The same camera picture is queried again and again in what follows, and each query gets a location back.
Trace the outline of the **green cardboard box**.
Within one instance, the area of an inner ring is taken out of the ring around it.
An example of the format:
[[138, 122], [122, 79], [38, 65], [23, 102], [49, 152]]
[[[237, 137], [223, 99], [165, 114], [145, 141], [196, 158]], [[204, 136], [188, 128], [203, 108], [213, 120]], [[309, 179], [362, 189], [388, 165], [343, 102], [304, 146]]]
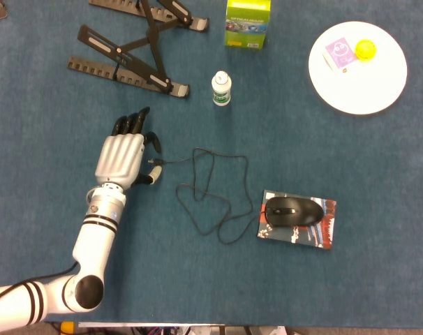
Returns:
[[262, 49], [270, 13], [271, 0], [228, 0], [225, 46]]

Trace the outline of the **blue table cloth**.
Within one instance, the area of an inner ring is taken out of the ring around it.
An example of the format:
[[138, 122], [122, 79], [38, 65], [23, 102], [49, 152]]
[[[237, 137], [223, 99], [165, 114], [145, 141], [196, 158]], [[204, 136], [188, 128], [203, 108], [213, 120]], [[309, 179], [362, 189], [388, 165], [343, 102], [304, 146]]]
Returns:
[[[226, 47], [226, 0], [181, 0], [209, 19], [161, 33], [187, 98], [67, 67], [103, 60], [85, 24], [121, 44], [141, 17], [88, 0], [4, 0], [0, 20], [0, 286], [65, 270], [117, 118], [144, 123], [168, 162], [136, 186], [82, 320], [423, 328], [423, 0], [274, 0], [261, 50]], [[403, 93], [369, 117], [336, 111], [308, 71], [316, 38], [359, 19], [389, 32]], [[224, 70], [231, 100], [213, 102]], [[335, 200], [329, 250], [258, 237], [265, 190]]]

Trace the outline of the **black computer mouse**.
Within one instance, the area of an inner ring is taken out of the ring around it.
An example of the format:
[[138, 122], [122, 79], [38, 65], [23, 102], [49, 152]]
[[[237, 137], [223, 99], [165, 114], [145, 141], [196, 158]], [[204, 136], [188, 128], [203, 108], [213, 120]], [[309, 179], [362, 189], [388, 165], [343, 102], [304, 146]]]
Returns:
[[324, 217], [322, 207], [311, 199], [274, 197], [265, 204], [265, 218], [275, 228], [310, 226]]

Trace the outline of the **black folding laptop stand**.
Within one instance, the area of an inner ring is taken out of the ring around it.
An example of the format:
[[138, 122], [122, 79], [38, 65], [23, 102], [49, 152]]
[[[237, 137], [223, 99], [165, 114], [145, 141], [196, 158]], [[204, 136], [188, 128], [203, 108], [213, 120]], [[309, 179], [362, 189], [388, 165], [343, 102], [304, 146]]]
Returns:
[[173, 81], [165, 71], [158, 48], [159, 35], [176, 27], [203, 33], [209, 28], [209, 19], [193, 16], [180, 0], [157, 2], [161, 7], [150, 6], [149, 0], [89, 0], [93, 6], [143, 17], [148, 30], [145, 37], [118, 45], [83, 24], [77, 39], [115, 62], [115, 65], [71, 57], [68, 68], [176, 98], [187, 97], [190, 87]]

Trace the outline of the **round white plate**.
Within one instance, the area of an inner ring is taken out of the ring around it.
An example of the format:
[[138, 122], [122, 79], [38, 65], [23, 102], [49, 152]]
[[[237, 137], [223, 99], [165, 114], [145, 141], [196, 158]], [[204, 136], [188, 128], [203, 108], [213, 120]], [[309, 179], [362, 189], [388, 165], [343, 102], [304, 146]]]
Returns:
[[[357, 61], [346, 73], [334, 72], [322, 55], [326, 45], [344, 37], [355, 53], [362, 39], [372, 40], [377, 52], [369, 62]], [[333, 108], [353, 115], [381, 112], [401, 95], [408, 67], [401, 46], [386, 30], [367, 22], [336, 24], [324, 31], [309, 55], [309, 77], [318, 95]]]

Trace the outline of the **white bottle green label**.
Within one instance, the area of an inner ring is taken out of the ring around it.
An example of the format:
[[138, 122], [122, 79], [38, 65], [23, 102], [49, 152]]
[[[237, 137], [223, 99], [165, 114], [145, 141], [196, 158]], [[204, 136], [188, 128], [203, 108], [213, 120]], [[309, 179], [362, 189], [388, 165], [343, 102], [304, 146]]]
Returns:
[[211, 79], [211, 87], [214, 104], [220, 107], [226, 106], [231, 100], [231, 77], [224, 70], [219, 70]]

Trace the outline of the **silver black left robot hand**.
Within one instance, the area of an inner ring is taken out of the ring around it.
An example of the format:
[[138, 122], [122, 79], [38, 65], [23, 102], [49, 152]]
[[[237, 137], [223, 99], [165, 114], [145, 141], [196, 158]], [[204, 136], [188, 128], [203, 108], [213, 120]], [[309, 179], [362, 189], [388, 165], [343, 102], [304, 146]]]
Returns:
[[118, 118], [111, 135], [106, 137], [96, 166], [95, 177], [99, 184], [116, 184], [127, 190], [137, 184], [154, 184], [163, 168], [155, 165], [149, 174], [140, 171], [145, 147], [152, 144], [161, 153], [158, 136], [150, 131], [143, 134], [143, 124], [150, 108]]

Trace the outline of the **yellow ball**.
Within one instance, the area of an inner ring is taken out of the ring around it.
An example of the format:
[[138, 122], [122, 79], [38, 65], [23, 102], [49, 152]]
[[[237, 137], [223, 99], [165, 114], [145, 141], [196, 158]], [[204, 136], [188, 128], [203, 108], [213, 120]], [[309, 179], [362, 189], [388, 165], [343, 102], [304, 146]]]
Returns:
[[358, 60], [362, 62], [369, 62], [373, 60], [376, 52], [376, 44], [369, 39], [362, 39], [355, 46], [355, 55]]

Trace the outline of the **patterned black red mouse pad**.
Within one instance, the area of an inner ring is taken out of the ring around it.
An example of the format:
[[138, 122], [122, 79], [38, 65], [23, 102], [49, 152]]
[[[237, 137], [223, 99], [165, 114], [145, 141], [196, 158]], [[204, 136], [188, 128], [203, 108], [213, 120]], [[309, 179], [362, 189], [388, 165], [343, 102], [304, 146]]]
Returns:
[[[319, 223], [310, 226], [275, 228], [268, 224], [265, 218], [265, 204], [269, 199], [274, 197], [297, 197], [311, 199], [322, 207], [324, 217]], [[265, 190], [260, 208], [258, 237], [261, 239], [284, 241], [291, 244], [301, 244], [329, 250], [332, 248], [333, 244], [336, 208], [337, 202], [335, 200], [305, 197], [280, 191]]]

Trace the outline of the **small card box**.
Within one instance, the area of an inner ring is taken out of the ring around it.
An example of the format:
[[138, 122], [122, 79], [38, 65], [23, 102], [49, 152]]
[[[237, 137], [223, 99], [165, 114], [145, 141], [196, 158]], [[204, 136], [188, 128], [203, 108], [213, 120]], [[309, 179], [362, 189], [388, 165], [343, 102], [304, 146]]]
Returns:
[[349, 67], [358, 61], [357, 56], [344, 37], [326, 45], [322, 55], [327, 65], [334, 72], [339, 73], [346, 73]]

